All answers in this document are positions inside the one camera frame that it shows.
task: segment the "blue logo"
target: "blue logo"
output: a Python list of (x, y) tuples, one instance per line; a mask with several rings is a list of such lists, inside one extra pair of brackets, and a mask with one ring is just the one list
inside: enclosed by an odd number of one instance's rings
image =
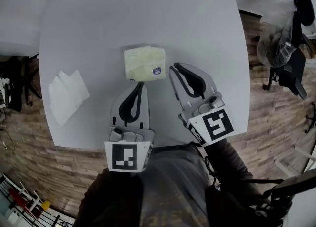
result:
[(157, 68), (154, 68), (153, 69), (153, 74), (155, 74), (155, 75), (160, 75), (161, 74), (161, 67), (157, 67)]

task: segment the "black cable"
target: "black cable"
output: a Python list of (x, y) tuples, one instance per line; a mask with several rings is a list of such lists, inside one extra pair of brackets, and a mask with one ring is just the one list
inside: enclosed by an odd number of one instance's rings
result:
[(11, 138), (10, 134), (8, 133), (8, 131), (3, 130), (3, 129), (0, 129), (0, 131), (5, 131), (5, 132), (8, 134), (9, 138), (11, 139), (11, 141), (12, 141), (12, 143), (13, 143), (14, 150), (13, 150), (9, 145), (7, 145), (7, 144), (5, 144), (5, 145), (6, 145), (6, 147), (8, 147), (12, 152), (14, 152), (14, 151), (15, 151), (15, 143), (14, 143), (13, 139)]

